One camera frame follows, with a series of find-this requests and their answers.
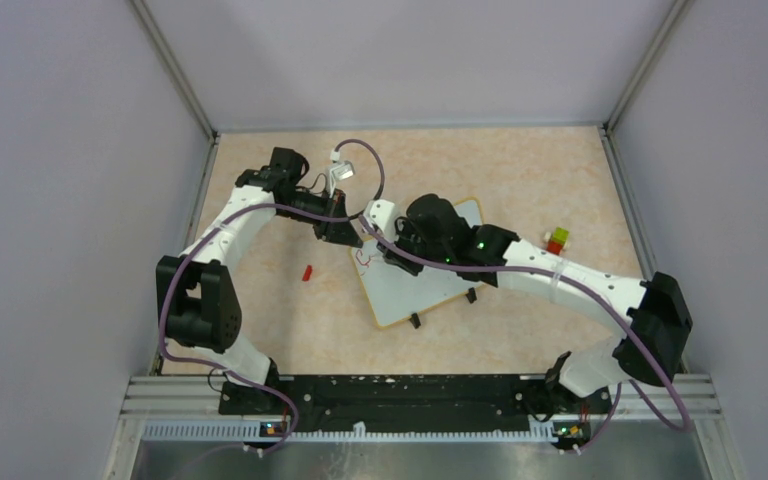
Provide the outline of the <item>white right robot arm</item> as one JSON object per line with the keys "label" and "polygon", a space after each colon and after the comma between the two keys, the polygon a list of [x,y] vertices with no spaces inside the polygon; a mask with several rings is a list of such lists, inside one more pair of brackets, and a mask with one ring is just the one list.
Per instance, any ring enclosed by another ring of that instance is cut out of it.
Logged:
{"label": "white right robot arm", "polygon": [[572,262],[492,224],[471,224],[436,194],[406,213],[373,200],[360,218],[387,262],[417,276],[447,270],[472,282],[544,297],[609,329],[610,339],[562,355],[546,397],[572,412],[597,390],[626,380],[662,387],[679,370],[692,319],[675,278],[624,277]]}

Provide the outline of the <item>yellow framed whiteboard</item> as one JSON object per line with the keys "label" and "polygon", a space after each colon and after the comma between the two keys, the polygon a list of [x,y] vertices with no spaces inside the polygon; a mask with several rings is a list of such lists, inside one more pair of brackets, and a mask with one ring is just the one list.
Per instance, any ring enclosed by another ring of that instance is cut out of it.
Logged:
{"label": "yellow framed whiteboard", "polygon": [[450,265],[464,260],[468,243],[481,224],[481,208],[475,198],[452,204],[436,194],[426,194],[406,212],[401,211],[394,242],[373,232],[376,236],[365,239],[362,248],[353,248],[354,266],[376,323],[386,328],[408,321],[413,312],[422,314],[463,297],[470,288],[480,288],[480,277],[462,278],[415,259]]}

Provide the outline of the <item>red marker cap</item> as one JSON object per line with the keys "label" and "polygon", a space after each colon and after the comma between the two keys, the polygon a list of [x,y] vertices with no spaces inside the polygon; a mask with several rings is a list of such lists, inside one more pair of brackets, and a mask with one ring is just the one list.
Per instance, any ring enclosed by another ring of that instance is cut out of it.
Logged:
{"label": "red marker cap", "polygon": [[312,273],[313,273],[313,266],[307,265],[302,276],[302,281],[308,282],[311,279]]}

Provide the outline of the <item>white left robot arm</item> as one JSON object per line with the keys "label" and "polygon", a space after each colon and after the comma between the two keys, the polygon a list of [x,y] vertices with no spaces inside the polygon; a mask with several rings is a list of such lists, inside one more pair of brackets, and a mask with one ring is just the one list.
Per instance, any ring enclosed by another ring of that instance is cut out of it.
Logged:
{"label": "white left robot arm", "polygon": [[259,231],[275,217],[309,224],[315,237],[327,243],[362,244],[350,223],[345,194],[337,186],[353,176],[352,163],[333,151],[321,193],[300,186],[309,170],[300,153],[274,148],[268,165],[247,169],[237,178],[225,207],[199,239],[176,256],[162,257],[156,267],[164,357],[173,357],[168,341],[197,351],[196,363],[221,370],[244,385],[243,401],[257,413],[277,407],[281,388],[268,378],[271,359],[241,332],[243,315],[233,271]]}

